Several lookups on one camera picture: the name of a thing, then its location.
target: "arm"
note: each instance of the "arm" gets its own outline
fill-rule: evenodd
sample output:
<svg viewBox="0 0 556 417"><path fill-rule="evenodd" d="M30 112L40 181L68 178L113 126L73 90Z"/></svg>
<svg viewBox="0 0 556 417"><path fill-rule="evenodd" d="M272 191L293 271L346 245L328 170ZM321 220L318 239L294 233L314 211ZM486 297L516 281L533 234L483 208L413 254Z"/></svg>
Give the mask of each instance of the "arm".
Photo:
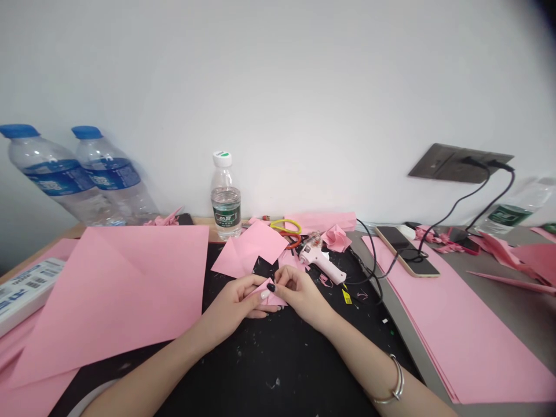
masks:
<svg viewBox="0 0 556 417"><path fill-rule="evenodd" d="M398 378L393 360L330 307L308 274L285 266L276 272L276 285L269 284L269 289L334 345L370 399L392 396ZM406 370L403 373L405 386L400 401L373 403L382 416L456 415L413 375Z"/></svg>
<svg viewBox="0 0 556 417"><path fill-rule="evenodd" d="M187 332L96 398L82 417L151 417L177 383L206 353L230 336L245 317L261 319L277 306L259 306L270 294L248 297L266 278L249 275L226 284Z"/></svg>

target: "black cutting mat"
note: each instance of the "black cutting mat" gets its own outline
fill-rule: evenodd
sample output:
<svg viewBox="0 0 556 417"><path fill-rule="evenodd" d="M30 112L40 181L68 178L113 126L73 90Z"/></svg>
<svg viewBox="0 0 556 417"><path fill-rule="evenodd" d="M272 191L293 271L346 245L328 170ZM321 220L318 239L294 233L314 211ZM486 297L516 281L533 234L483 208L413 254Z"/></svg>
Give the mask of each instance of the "black cutting mat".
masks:
<svg viewBox="0 0 556 417"><path fill-rule="evenodd" d="M230 280L210 271L221 244L209 244L203 311ZM348 253L330 253L331 261L347 273L348 281L364 279ZM273 276L277 264L262 258L255 273ZM367 338L393 353L406 370L422 381L411 356L384 306L376 306L369 283L349 288L369 295L365 304L345 303L339 287L325 288L314 266L309 271L332 307ZM90 391L126 375L166 343L148 346L83 367L51 417L67 416ZM198 362L177 385L156 416L265 416L288 413L307 416L378 415L332 345L295 314L291 307L266 319L244 320L234 334Z"/></svg>

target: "yellow tag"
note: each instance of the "yellow tag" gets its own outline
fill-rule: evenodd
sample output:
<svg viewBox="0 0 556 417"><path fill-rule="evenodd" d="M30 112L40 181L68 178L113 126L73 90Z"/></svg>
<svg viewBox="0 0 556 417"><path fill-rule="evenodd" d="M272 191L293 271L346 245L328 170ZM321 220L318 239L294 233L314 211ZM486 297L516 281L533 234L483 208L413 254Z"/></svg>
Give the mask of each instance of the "yellow tag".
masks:
<svg viewBox="0 0 556 417"><path fill-rule="evenodd" d="M353 304L353 303L352 303L352 298L349 296L348 293L346 293L346 290L344 290L344 289L342 288L342 292L343 292L343 298L344 298L344 300L346 301L346 304Z"/></svg>

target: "blue bottle cap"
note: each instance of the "blue bottle cap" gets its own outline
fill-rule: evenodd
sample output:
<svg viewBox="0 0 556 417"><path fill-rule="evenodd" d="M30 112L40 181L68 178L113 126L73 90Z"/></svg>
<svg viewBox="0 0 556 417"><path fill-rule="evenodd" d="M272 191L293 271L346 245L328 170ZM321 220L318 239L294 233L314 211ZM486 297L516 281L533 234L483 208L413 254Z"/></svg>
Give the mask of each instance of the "blue bottle cap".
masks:
<svg viewBox="0 0 556 417"><path fill-rule="evenodd" d="M31 125L1 125L0 133L8 139L18 139L22 137L35 137L41 134Z"/></svg>
<svg viewBox="0 0 556 417"><path fill-rule="evenodd" d="M100 139L103 134L94 126L75 126L71 128L77 139Z"/></svg>

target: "gray table surface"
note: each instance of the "gray table surface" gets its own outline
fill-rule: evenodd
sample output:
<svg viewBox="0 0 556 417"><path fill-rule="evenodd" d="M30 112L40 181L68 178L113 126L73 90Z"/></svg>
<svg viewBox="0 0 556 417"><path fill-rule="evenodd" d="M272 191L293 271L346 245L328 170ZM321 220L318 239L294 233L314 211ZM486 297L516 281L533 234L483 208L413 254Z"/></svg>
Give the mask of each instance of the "gray table surface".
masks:
<svg viewBox="0 0 556 417"><path fill-rule="evenodd" d="M366 233L348 232L352 248L370 267L372 256L361 240ZM551 243L530 231L517 227L506 240L512 245ZM487 273L534 282L521 272L498 263L493 256L482 252L479 256L466 253L442 255L459 276L475 291L509 329L556 375L556 297L509 286L467 273ZM460 416L554 416L556 403L453 404L433 363L421 343L415 328L387 280L381 280L384 304L402 336L425 383L436 395L449 404Z"/></svg>

